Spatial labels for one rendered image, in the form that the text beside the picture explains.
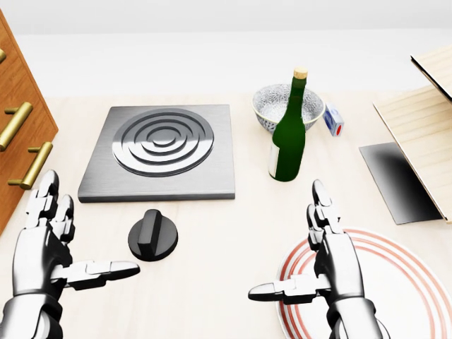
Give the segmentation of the flat grey stove plate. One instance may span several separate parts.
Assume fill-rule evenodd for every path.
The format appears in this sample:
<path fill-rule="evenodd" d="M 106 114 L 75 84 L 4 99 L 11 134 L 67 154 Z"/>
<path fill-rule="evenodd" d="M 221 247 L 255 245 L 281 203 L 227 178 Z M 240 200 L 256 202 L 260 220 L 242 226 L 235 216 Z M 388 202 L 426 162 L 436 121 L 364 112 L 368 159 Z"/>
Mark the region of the flat grey stove plate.
<path fill-rule="evenodd" d="M 82 203 L 233 199 L 229 105 L 111 107 Z"/>

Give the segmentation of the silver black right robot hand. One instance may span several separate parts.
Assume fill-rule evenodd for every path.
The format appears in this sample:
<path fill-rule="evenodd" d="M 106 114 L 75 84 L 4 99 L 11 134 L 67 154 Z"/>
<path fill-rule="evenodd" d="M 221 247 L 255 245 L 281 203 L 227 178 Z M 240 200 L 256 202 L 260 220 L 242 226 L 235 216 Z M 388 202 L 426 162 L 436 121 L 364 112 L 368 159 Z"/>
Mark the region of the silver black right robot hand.
<path fill-rule="evenodd" d="M 309 247 L 316 252 L 314 276 L 291 275 L 281 281 L 251 288 L 250 300 L 283 304 L 306 304 L 318 296 L 330 304 L 348 297 L 363 297 L 364 284 L 352 240 L 341 226 L 332 198 L 318 179 L 312 184 L 314 202 L 307 207 Z"/>

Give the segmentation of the wooden cabinet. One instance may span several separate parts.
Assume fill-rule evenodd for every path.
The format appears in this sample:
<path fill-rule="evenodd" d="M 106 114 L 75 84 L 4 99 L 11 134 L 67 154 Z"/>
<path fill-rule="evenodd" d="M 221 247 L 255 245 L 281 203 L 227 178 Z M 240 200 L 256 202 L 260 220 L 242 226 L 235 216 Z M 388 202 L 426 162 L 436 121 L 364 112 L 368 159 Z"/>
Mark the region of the wooden cabinet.
<path fill-rule="evenodd" d="M 52 142 L 58 127 L 38 85 L 25 61 L 7 20 L 0 10 L 0 49 L 6 59 L 0 64 L 0 132 L 13 117 L 7 107 L 19 107 L 23 102 L 33 105 L 28 118 L 4 152 L 0 152 L 0 234 L 3 233 L 23 192 L 19 186 L 9 186 L 9 179 L 22 179 L 36 154 L 29 147 Z"/>

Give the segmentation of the blue white patterned bowl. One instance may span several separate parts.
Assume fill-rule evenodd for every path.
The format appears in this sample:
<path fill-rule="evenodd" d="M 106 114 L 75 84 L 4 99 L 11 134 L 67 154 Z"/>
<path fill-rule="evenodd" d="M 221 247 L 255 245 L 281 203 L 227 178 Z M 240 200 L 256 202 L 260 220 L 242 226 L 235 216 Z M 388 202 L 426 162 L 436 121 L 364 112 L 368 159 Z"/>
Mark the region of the blue white patterned bowl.
<path fill-rule="evenodd" d="M 274 84 L 261 88 L 254 93 L 252 107 L 262 127 L 274 133 L 276 125 L 287 109 L 290 96 L 290 84 Z M 312 90 L 305 88 L 302 104 L 302 119 L 308 131 L 325 113 L 326 103 Z"/>

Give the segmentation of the round black stove knob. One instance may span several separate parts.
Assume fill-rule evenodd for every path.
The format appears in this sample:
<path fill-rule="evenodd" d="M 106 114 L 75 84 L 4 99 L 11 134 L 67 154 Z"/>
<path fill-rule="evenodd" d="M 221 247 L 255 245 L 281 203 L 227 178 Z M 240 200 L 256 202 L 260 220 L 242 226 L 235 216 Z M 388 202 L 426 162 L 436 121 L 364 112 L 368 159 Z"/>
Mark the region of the round black stove knob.
<path fill-rule="evenodd" d="M 176 225 L 157 209 L 147 210 L 128 235 L 131 253 L 142 261 L 159 261 L 168 257 L 178 242 Z"/>

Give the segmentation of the dark grey flat panel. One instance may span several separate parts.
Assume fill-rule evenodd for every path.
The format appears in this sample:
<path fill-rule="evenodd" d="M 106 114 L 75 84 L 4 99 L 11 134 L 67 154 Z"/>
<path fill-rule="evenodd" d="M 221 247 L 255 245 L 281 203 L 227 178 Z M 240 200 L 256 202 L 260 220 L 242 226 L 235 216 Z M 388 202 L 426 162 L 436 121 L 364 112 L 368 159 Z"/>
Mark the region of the dark grey flat panel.
<path fill-rule="evenodd" d="M 442 219 L 396 143 L 362 146 L 359 151 L 395 224 Z"/>

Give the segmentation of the green glass bottle with cork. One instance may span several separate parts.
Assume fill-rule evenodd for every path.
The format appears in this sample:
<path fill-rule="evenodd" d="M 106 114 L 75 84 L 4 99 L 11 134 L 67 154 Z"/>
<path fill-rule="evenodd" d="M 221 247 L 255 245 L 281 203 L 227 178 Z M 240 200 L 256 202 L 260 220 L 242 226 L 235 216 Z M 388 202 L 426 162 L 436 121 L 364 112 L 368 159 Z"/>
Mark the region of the green glass bottle with cork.
<path fill-rule="evenodd" d="M 306 140 L 302 104 L 307 74 L 304 67 L 294 69 L 287 109 L 273 132 L 268 172 L 280 182 L 292 181 L 299 173 Z"/>

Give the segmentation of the white plate with red rings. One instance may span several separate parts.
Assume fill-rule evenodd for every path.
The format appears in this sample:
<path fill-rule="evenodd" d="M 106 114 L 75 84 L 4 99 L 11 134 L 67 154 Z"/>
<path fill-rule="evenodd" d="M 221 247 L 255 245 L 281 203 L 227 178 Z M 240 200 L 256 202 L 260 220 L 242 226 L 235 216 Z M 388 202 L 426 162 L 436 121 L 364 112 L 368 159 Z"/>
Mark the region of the white plate with red rings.
<path fill-rule="evenodd" d="M 346 229 L 355 246 L 364 291 L 391 339 L 452 339 L 452 299 L 424 262 L 401 244 L 369 230 Z M 314 276 L 315 252 L 299 240 L 280 264 L 277 279 Z M 310 304 L 277 302 L 282 331 L 291 339 L 327 339 L 328 305 L 323 297 Z"/>

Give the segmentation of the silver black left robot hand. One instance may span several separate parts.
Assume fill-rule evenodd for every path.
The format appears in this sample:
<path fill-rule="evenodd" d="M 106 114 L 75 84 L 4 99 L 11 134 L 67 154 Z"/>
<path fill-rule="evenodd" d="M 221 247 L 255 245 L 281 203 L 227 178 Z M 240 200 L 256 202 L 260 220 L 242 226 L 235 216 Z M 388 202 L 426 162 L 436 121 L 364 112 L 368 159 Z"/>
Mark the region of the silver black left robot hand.
<path fill-rule="evenodd" d="M 140 273 L 130 261 L 75 262 L 69 243 L 75 235 L 74 203 L 59 198 L 54 170 L 43 176 L 28 200 L 25 228 L 20 231 L 13 257 L 13 294 L 44 293 L 59 298 L 64 288 L 86 290 Z"/>

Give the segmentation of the small blue white printed box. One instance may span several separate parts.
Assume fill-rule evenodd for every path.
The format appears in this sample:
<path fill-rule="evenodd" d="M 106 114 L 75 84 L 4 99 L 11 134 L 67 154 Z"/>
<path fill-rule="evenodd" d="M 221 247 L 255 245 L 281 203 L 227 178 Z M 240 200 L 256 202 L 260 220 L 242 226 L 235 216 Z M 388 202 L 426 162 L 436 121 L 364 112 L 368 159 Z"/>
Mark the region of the small blue white printed box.
<path fill-rule="evenodd" d="M 344 120 L 333 104 L 329 102 L 326 103 L 326 110 L 323 114 L 323 119 L 332 136 L 341 135 L 344 127 Z"/>

